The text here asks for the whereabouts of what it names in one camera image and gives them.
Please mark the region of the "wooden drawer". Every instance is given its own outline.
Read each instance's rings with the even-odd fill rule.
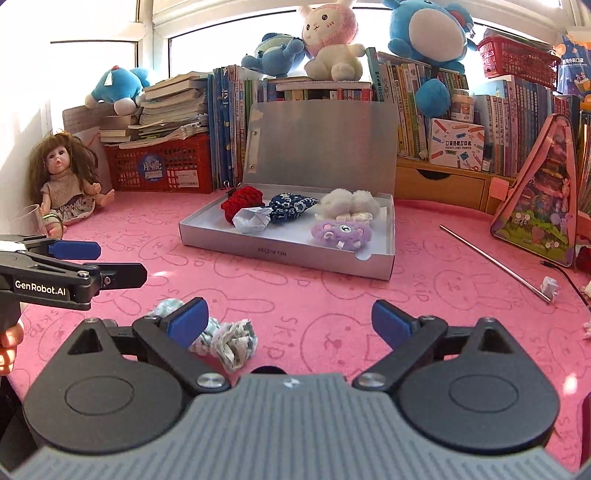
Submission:
[[[431,200],[480,210],[485,180],[433,170],[396,167],[395,199]]]

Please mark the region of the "human hand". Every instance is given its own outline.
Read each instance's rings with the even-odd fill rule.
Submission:
[[[0,334],[0,376],[8,375],[14,367],[14,359],[17,357],[17,347],[22,343],[25,328],[22,320]]]

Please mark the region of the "screw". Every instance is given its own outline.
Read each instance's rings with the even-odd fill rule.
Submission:
[[[202,374],[197,377],[197,385],[202,388],[220,388],[226,379],[217,373]]]
[[[357,383],[363,388],[381,388],[386,384],[386,377],[370,372],[360,375]]]

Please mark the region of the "pink bag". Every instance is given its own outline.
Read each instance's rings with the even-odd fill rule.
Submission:
[[[577,219],[576,178],[570,121],[564,115],[550,115],[495,213],[492,235],[570,267]]]

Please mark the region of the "purple plush toy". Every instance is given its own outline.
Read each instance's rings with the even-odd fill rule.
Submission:
[[[371,228],[366,223],[324,220],[312,227],[312,236],[327,247],[355,251],[371,240]]]

